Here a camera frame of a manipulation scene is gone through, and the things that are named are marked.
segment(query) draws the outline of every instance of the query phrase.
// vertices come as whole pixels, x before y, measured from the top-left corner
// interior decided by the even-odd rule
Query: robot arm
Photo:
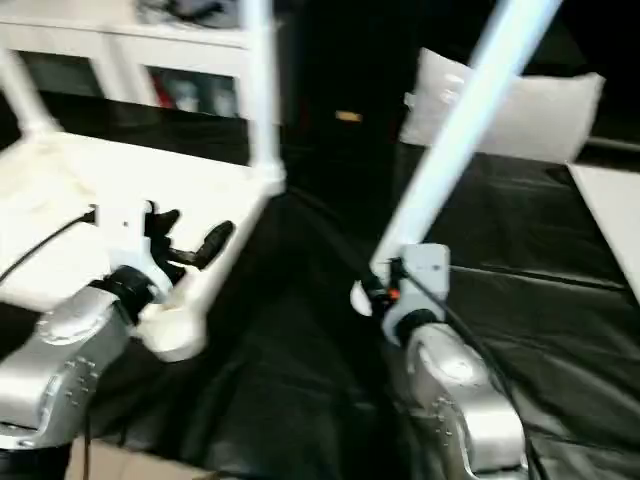
[[[178,264],[205,268],[234,230],[223,222],[197,252],[175,250],[168,234],[178,217],[176,210],[157,214],[151,204],[138,218],[143,238],[116,231],[114,243],[107,241],[112,273],[44,313],[28,341],[0,362],[0,478],[64,477],[98,381],[128,345],[138,314],[166,298],[163,287],[185,273]]]
[[[445,246],[405,247],[401,262],[438,299],[446,299]],[[524,429],[493,373],[478,352],[444,323],[439,302],[409,279],[393,271],[389,276],[396,300],[379,310],[385,312],[383,331],[405,350],[411,391],[425,411],[447,480],[526,479]]]

